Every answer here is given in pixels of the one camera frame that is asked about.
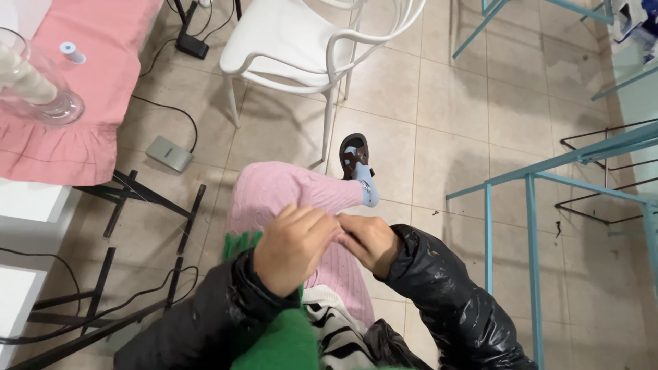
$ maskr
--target brown sandal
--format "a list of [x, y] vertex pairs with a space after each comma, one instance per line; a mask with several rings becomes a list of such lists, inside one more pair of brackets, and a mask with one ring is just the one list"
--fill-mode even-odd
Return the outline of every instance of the brown sandal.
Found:
[[[357, 153], [346, 153], [345, 148], [349, 146], [357, 148]], [[352, 173], [354, 172], [357, 162], [367, 166], [368, 157], [370, 157], [370, 153], [368, 152], [368, 141], [366, 140], [366, 137], [359, 133], [348, 135], [340, 144], [339, 152], [340, 165], [343, 167], [344, 172], [343, 180], [352, 179]], [[374, 176], [374, 171], [372, 169], [370, 169], [370, 175]]]

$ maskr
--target hand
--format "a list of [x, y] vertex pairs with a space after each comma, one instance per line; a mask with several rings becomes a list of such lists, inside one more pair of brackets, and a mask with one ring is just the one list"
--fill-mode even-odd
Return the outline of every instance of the hand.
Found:
[[372, 274], [386, 278], [391, 264], [402, 250], [402, 240], [381, 217], [351, 216], [345, 213], [337, 217], [340, 226], [352, 233], [340, 234], [336, 240], [345, 246]]
[[329, 243], [341, 234], [323, 209], [289, 204], [267, 225], [253, 252], [253, 270], [272, 293], [289, 296], [314, 272]]

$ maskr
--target pink tablecloth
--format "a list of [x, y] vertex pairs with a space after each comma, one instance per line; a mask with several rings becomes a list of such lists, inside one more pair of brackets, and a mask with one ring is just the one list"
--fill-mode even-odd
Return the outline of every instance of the pink tablecloth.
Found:
[[[0, 111], [0, 177], [60, 185], [109, 181], [116, 129], [139, 75], [138, 49], [161, 0], [54, 0], [33, 38], [60, 68], [86, 112], [74, 124], [48, 128]], [[67, 61], [62, 42], [87, 56]]]

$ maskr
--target person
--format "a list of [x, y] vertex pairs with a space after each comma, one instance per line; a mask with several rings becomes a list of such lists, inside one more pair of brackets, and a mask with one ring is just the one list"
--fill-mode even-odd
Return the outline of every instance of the person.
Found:
[[277, 162], [244, 168], [224, 262], [117, 351], [115, 370], [431, 369], [375, 321], [357, 259], [419, 308], [441, 369], [537, 369], [510, 317], [441, 240], [336, 215], [379, 201], [365, 137], [346, 137], [339, 153], [342, 180]]

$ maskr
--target chair backrest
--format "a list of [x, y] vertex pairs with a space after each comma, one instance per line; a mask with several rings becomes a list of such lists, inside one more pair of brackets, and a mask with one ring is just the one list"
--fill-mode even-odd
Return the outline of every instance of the chair backrest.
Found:
[[[333, 2], [335, 0], [320, 0], [323, 3]], [[352, 68], [359, 65], [366, 58], [368, 58], [372, 53], [374, 53], [378, 48], [382, 47], [387, 41], [390, 41], [392, 38], [400, 35], [402, 32], [406, 31], [413, 22], [416, 21], [418, 16], [421, 14], [423, 7], [425, 6], [426, 0], [390, 0], [393, 3], [393, 17], [392, 17], [392, 27], [388, 35], [385, 36], [369, 36], [363, 34], [359, 31], [359, 26], [361, 24], [361, 17], [364, 12], [364, 4], [368, 0], [359, 0], [355, 1], [353, 4], [357, 7], [352, 9], [358, 9], [357, 16], [350, 24], [348, 29], [340, 30], [336, 32], [330, 39], [327, 44], [327, 53], [326, 53], [326, 64], [327, 64], [327, 73], [329, 75], [329, 81], [331, 84], [335, 84], [343, 76], [345, 76]], [[336, 65], [336, 43], [349, 40], [353, 43], [352, 54], [349, 63], [342, 66]], [[371, 45], [366, 51], [361, 53], [358, 58], [356, 58], [357, 45], [358, 43], [364, 43]]]

